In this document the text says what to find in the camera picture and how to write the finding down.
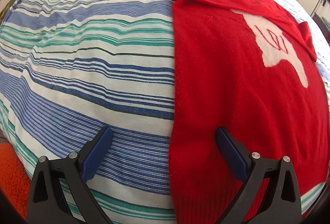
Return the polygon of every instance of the red sweater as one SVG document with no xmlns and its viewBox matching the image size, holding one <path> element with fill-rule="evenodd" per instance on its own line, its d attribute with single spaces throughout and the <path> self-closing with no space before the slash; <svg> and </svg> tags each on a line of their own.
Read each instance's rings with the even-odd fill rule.
<svg viewBox="0 0 330 224">
<path fill-rule="evenodd" d="M 217 148 L 221 126 L 250 152 L 289 156 L 301 195 L 324 182 L 329 111 L 308 24 L 272 0 L 173 1 L 178 223 L 214 224 L 241 185 Z"/>
</svg>

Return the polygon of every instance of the blue stripe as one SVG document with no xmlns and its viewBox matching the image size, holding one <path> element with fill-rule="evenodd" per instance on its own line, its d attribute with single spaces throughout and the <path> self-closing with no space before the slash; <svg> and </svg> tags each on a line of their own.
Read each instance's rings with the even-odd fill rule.
<svg viewBox="0 0 330 224">
<path fill-rule="evenodd" d="M 3 49 L 1 46 L 0 46 L 0 52 L 7 56 L 8 58 L 11 58 L 11 59 L 19 59 L 20 61 L 26 61 L 28 59 L 28 57 L 22 57 L 20 55 L 17 55 L 17 54 L 13 54 L 5 49 Z M 5 62 L 3 64 L 3 66 L 6 66 L 6 67 L 10 67 L 10 65 L 8 65 L 9 62 Z M 162 96 L 157 96 L 157 95 L 147 95 L 147 94 L 136 94 L 136 93 L 128 93 L 128 92 L 121 92 L 121 91 L 115 91 L 115 90 L 112 90 L 112 89 L 106 89 L 104 86 L 102 85 L 99 85 L 99 84 L 94 84 L 94 83 L 91 83 L 91 82 L 84 82 L 84 81 L 81 81 L 79 79 L 67 79 L 67 78 L 64 78 L 64 77 L 53 77 L 53 76 L 50 76 L 48 74 L 43 74 L 44 77 L 46 78 L 57 78 L 57 79 L 61 79 L 61 80 L 64 80 L 66 82 L 77 82 L 77 83 L 80 83 L 80 84 L 83 84 L 87 87 L 95 87 L 95 88 L 98 88 L 98 89 L 103 89 L 105 92 L 107 92 L 108 94 L 111 94 L 113 96 L 117 96 L 117 97 L 123 97 L 123 98 L 131 98 L 131 99 L 141 99 L 141 100 L 149 100 L 149 101 L 155 101 L 155 102 L 162 102 L 162 103 L 169 103 L 169 104 L 174 104 L 174 99 L 173 98 L 169 98 L 169 97 L 162 97 Z"/>
<path fill-rule="evenodd" d="M 110 126 L 41 97 L 31 91 L 24 77 L 0 71 L 0 81 L 0 92 L 10 100 L 22 127 L 58 157 L 79 151 L 102 126 Z M 97 174 L 136 189 L 169 195 L 169 138 L 110 127 L 114 148 Z"/>
<path fill-rule="evenodd" d="M 60 66 L 61 68 L 64 68 L 64 65 L 68 66 L 68 63 L 71 63 L 68 67 L 73 67 L 74 64 L 79 64 L 81 66 L 99 66 L 99 67 L 108 67 L 110 68 L 119 68 L 123 70 L 137 70 L 137 71 L 145 71 L 145 72 L 170 72 L 174 74 L 174 69 L 169 68 L 169 67 L 146 67 L 146 66 L 137 66 L 137 65 L 123 65 L 123 64 L 110 64 L 104 59 L 101 58 L 79 58 L 76 57 L 74 59 L 59 59 L 59 58 L 45 58 L 45 57 L 40 57 L 36 58 L 33 54 L 29 54 L 26 58 L 23 60 L 31 59 L 34 65 L 38 65 L 40 63 L 42 64 L 57 64 L 57 66 Z M 140 76 L 150 76 L 150 77 L 168 77 L 168 78 L 173 78 L 174 75 L 171 74 L 152 74 L 152 73 L 141 73 L 141 72 L 135 72 L 135 71 L 121 71 L 121 70 L 107 70 L 108 72 L 117 72 L 117 73 L 126 73 L 126 74 L 135 74 L 135 75 L 140 75 Z"/>
<path fill-rule="evenodd" d="M 158 78 L 149 78 L 149 77 L 138 77 L 138 76 L 132 76 L 134 75 L 133 72 L 126 72 L 127 74 L 132 74 L 132 75 L 118 75 L 116 73 L 123 73 L 121 71 L 116 71 L 116 70 L 109 70 L 106 69 L 102 65 L 97 65 L 97 64 L 86 64 L 86 63 L 75 63 L 72 66 L 60 66 L 59 64 L 55 62 L 50 62 L 48 61 L 41 61 L 41 62 L 35 62 L 34 61 L 34 56 L 30 54 L 30 59 L 32 63 L 35 66 L 46 66 L 46 67 L 53 67 L 56 69 L 63 69 L 63 70 L 80 70 L 80 71 L 90 71 L 90 72 L 97 72 L 102 75 L 104 75 L 107 78 L 110 79 L 119 79 L 119 80 L 127 80 L 127 81 L 136 81 L 136 82 L 145 82 L 145 83 L 157 83 L 157 84 L 169 84 L 169 85 L 174 85 L 174 79 L 164 79 L 164 77 L 168 77 L 167 74 L 159 74 Z M 0 57 L 0 64 L 4 67 L 7 68 L 12 68 L 17 71 L 23 71 L 26 69 L 26 64 L 21 64 L 21 63 L 16 63 L 16 62 L 8 62 Z"/>
<path fill-rule="evenodd" d="M 324 77 L 324 78 L 326 78 L 328 81 L 330 81 L 330 75 L 324 69 L 324 67 L 320 63 L 318 63 L 318 62 L 316 62 L 316 67 L 317 67 L 318 71 L 320 72 L 321 76 Z"/>
<path fill-rule="evenodd" d="M 110 1 L 110 0 L 90 0 L 90 1 L 77 0 L 71 3 L 70 2 L 61 3 L 61 5 L 59 5 L 58 3 L 56 4 L 52 3 L 49 5 L 46 2 L 40 4 L 36 1 L 35 2 L 22 1 L 20 8 L 35 14 L 40 14 L 41 12 L 44 12 L 45 14 L 50 14 L 50 12 L 55 9 L 61 9 L 61 11 L 70 11 L 80 4 L 88 5 L 88 4 L 96 3 L 98 1 Z"/>
<path fill-rule="evenodd" d="M 82 88 L 85 89 L 87 91 L 89 91 L 89 88 L 93 88 L 96 89 L 98 91 L 101 91 L 103 93 L 106 93 L 107 95 L 104 95 L 104 97 L 106 98 L 110 98 L 111 96 L 115 96 L 115 97 L 123 97 L 123 98 L 131 98 L 131 99 L 140 99 L 140 100 L 149 100 L 149 101 L 155 101 L 155 102 L 161 102 L 161 103 L 168 103 L 168 104 L 174 104 L 174 101 L 170 101 L 170 100 L 163 100 L 163 99 L 155 99 L 155 98 L 145 98 L 145 97 L 140 97 L 140 96 L 133 96 L 132 93 L 125 93 L 125 94 L 116 94 L 117 91 L 113 91 L 111 89 L 107 89 L 105 88 L 103 85 L 100 84 L 95 84 L 95 83 L 90 83 L 90 82 L 85 82 L 79 79 L 67 79 L 64 77 L 59 77 L 59 76 L 51 76 L 48 74 L 44 74 L 41 72 L 37 72 L 34 71 L 31 67 L 31 65 L 29 63 L 27 63 L 28 68 L 27 70 L 29 70 L 30 74 L 33 74 L 33 77 L 39 78 L 39 79 L 43 79 L 43 80 L 47 80 L 49 82 L 54 82 L 54 83 L 63 83 L 67 82 L 67 83 L 73 83 L 72 85 L 80 87 L 80 85 L 88 87 L 88 88 Z M 116 101 L 120 101 L 120 102 L 129 102 L 129 103 L 135 103 L 135 104 L 143 104 L 143 105 L 149 105 L 149 106 L 157 106 L 157 104 L 155 103 L 147 103 L 147 102 L 140 102 L 140 101 L 134 101 L 134 100 L 128 100 L 128 99 L 114 99 Z M 164 106 L 166 108 L 171 108 L 174 109 L 174 106 Z"/>
<path fill-rule="evenodd" d="M 7 22 L 16 24 L 21 27 L 29 27 L 30 29 L 40 29 L 43 27 L 52 27 L 58 24 L 65 24 L 73 20 L 82 22 L 83 20 L 97 15 L 128 15 L 132 17 L 139 17 L 150 13 L 162 14 L 168 17 L 172 16 L 172 2 L 153 1 L 143 4 L 138 1 L 123 2 L 123 3 L 107 3 L 95 4 L 91 7 L 80 7 L 70 10 L 67 13 L 54 12 L 49 17 L 44 15 L 29 16 L 23 12 L 14 10 Z"/>
<path fill-rule="evenodd" d="M 35 82 L 37 84 L 40 84 L 40 85 L 45 86 L 49 89 L 60 91 L 60 92 L 66 93 L 66 94 L 72 94 L 74 96 L 77 96 L 77 97 L 80 97 L 82 99 L 88 100 L 90 102 L 93 102 L 94 104 L 98 104 L 98 105 L 106 107 L 108 109 L 111 109 L 111 110 L 114 110 L 114 111 L 119 111 L 119 112 L 124 112 L 124 113 L 144 115 L 144 116 L 148 116 L 148 117 L 156 117 L 156 118 L 161 118 L 161 119 L 166 119 L 166 120 L 173 120 L 174 119 L 174 113 L 173 112 L 111 103 L 111 102 L 106 101 L 102 98 L 95 97 L 91 94 L 87 94 L 87 93 L 79 91 L 77 89 L 66 88 L 66 87 L 63 87 L 63 86 L 54 85 L 54 84 L 51 84 L 51 83 L 47 83 L 45 81 L 41 81 L 41 80 L 35 78 L 31 74 L 30 69 L 28 69 L 28 68 L 25 68 L 25 69 L 28 71 L 28 73 L 29 73 L 31 79 L 33 80 L 33 82 Z M 65 83 L 62 83 L 62 84 L 65 85 L 65 86 L 74 86 L 74 87 L 77 87 L 77 88 L 80 88 L 80 89 L 87 90 L 90 93 L 99 94 L 99 95 L 102 95 L 102 96 L 106 97 L 105 94 L 103 94 L 103 93 L 96 92 L 96 91 L 93 91 L 91 89 L 83 88 L 79 85 L 65 84 Z M 142 104 L 143 103 L 143 102 L 133 102 L 132 100 L 128 100 L 128 102 L 132 103 L 132 104 L 133 103 L 136 103 L 136 104 Z M 149 103 L 148 105 L 153 105 L 155 107 L 174 109 L 174 106 L 168 106 L 168 105 L 151 104 L 151 103 Z"/>
</svg>

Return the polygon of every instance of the red line drawing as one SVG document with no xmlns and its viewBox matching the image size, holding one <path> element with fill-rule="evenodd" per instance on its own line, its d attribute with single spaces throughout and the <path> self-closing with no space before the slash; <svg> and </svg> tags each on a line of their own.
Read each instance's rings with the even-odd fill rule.
<svg viewBox="0 0 330 224">
<path fill-rule="evenodd" d="M 256 25 L 255 25 L 255 27 L 256 27 L 257 30 L 260 32 L 260 34 L 263 36 L 263 38 L 266 40 L 266 42 L 268 42 L 272 47 L 274 47 L 275 49 L 277 49 L 277 50 L 279 50 L 279 51 L 283 51 L 283 52 L 285 52 L 286 54 L 289 54 L 289 51 L 288 51 L 288 49 L 287 49 L 286 46 L 285 46 L 284 39 L 283 39 L 283 37 L 282 37 L 281 35 L 280 35 L 280 37 L 281 37 L 281 40 L 282 40 L 282 43 L 283 43 L 283 45 L 284 45 L 285 50 L 282 49 L 282 47 L 281 47 L 281 45 L 280 45 L 280 42 L 279 42 L 279 40 L 278 40 L 278 37 L 277 37 L 277 35 L 276 35 L 274 32 L 272 32 L 271 30 L 269 30 L 269 29 L 267 28 L 267 31 L 268 31 L 269 35 L 272 37 L 272 40 L 273 40 L 273 42 L 276 44 L 276 46 L 274 46 L 272 43 L 270 43 L 270 42 L 267 40 L 267 38 L 264 36 L 264 34 L 262 33 L 262 31 L 261 31 Z"/>
</svg>

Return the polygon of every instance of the striped bedspread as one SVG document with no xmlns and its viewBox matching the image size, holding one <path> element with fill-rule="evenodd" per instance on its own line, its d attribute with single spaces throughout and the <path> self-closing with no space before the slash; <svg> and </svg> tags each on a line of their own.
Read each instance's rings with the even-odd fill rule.
<svg viewBox="0 0 330 224">
<path fill-rule="evenodd" d="M 330 96 L 330 50 L 308 21 Z M 0 25 L 0 127 L 31 177 L 38 157 L 79 151 L 103 126 L 113 145 L 88 181 L 116 224 L 176 223 L 168 147 L 174 118 L 170 0 L 16 0 Z M 82 219 L 68 186 L 62 187 Z M 302 197 L 302 211 L 323 184 Z"/>
</svg>

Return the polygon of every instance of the white graphic on sweater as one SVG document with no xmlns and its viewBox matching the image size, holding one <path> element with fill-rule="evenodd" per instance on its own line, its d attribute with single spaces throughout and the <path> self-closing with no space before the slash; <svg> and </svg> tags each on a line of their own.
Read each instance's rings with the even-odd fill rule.
<svg viewBox="0 0 330 224">
<path fill-rule="evenodd" d="M 301 84 L 307 88 L 308 80 L 303 64 L 298 59 L 292 44 L 284 37 L 282 30 L 264 17 L 237 10 L 232 11 L 242 14 L 247 25 L 255 34 L 255 40 L 262 50 L 262 59 L 265 67 L 275 66 L 282 59 L 287 60 L 296 70 Z"/>
</svg>

